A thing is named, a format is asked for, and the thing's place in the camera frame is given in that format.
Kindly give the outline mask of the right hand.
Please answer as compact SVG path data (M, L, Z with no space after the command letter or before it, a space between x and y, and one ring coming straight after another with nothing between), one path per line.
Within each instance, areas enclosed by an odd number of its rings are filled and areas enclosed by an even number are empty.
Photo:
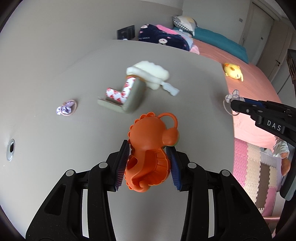
M289 152L281 154L281 175L285 176L290 170Z

